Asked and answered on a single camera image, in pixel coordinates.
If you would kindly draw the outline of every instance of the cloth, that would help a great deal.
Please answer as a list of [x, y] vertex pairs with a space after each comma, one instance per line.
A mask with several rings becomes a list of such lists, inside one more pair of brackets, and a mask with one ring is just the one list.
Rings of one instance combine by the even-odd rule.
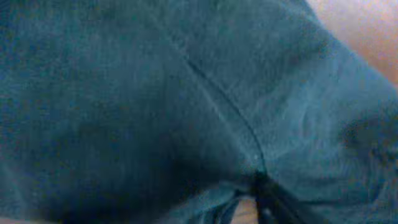
[[0, 217], [213, 223], [260, 172], [398, 222], [397, 94], [305, 1], [5, 2]]

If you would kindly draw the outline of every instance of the beige wall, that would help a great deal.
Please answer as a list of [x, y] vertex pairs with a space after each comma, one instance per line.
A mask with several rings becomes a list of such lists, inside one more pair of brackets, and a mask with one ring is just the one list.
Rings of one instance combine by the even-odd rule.
[[334, 35], [398, 86], [398, 0], [307, 0]]

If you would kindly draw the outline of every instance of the teal fabric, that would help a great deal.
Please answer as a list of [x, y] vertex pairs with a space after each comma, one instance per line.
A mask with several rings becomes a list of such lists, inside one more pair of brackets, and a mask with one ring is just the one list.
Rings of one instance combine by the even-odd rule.
[[398, 222], [396, 92], [304, 1], [8, 9], [0, 216], [207, 224], [267, 172], [332, 223]]

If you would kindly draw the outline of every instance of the black strap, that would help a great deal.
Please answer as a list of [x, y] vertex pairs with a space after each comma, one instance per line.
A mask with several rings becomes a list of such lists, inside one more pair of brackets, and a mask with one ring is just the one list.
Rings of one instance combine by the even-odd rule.
[[266, 174], [257, 174], [253, 193], [256, 196], [259, 224], [275, 223], [270, 222], [270, 217], [274, 217], [276, 223], [283, 224], [329, 223], [310, 211]]

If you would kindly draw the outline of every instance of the stitching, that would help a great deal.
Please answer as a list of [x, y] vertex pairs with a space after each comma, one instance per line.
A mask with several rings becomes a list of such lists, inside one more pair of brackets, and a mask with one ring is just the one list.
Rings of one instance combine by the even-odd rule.
[[198, 68], [198, 66], [196, 65], [195, 62], [190, 60], [189, 55], [186, 53], [186, 51], [182, 50], [181, 46], [178, 45], [178, 43], [176, 43], [173, 40], [172, 35], [170, 35], [169, 30], [167, 30], [166, 27], [163, 26], [159, 22], [159, 20], [154, 17], [154, 15], [152, 14], [152, 11], [149, 9], [149, 7], [142, 1], [141, 1], [141, 4], [144, 5], [146, 11], [148, 12], [147, 15], [148, 15], [149, 19], [152, 20], [152, 22], [154, 23], [156, 28], [158, 28], [158, 30], [161, 30], [165, 34], [165, 38], [170, 42], [171, 46], [175, 49], [175, 51], [179, 55], [181, 55], [182, 59], [188, 65], [188, 67], [191, 68], [193, 73], [196, 73], [199, 77], [206, 80], [211, 85], [211, 87], [213, 87], [218, 93], [220, 93], [221, 96], [226, 100], [227, 104], [229, 104], [231, 106], [232, 110], [234, 110], [234, 112], [242, 119], [244, 125], [248, 128], [250, 135], [253, 137], [253, 140], [254, 140], [257, 150], [259, 151], [260, 160], [261, 160], [261, 169], [262, 169], [260, 171], [266, 173], [266, 161], [265, 161], [264, 153], [261, 150], [261, 143], [259, 142], [259, 139], [258, 139], [254, 129], [249, 124], [249, 121], [243, 116], [239, 107], [233, 103], [233, 101], [228, 97], [228, 95], [217, 84], [215, 84], [213, 80], [209, 79], [206, 76], [206, 73], [203, 70]]

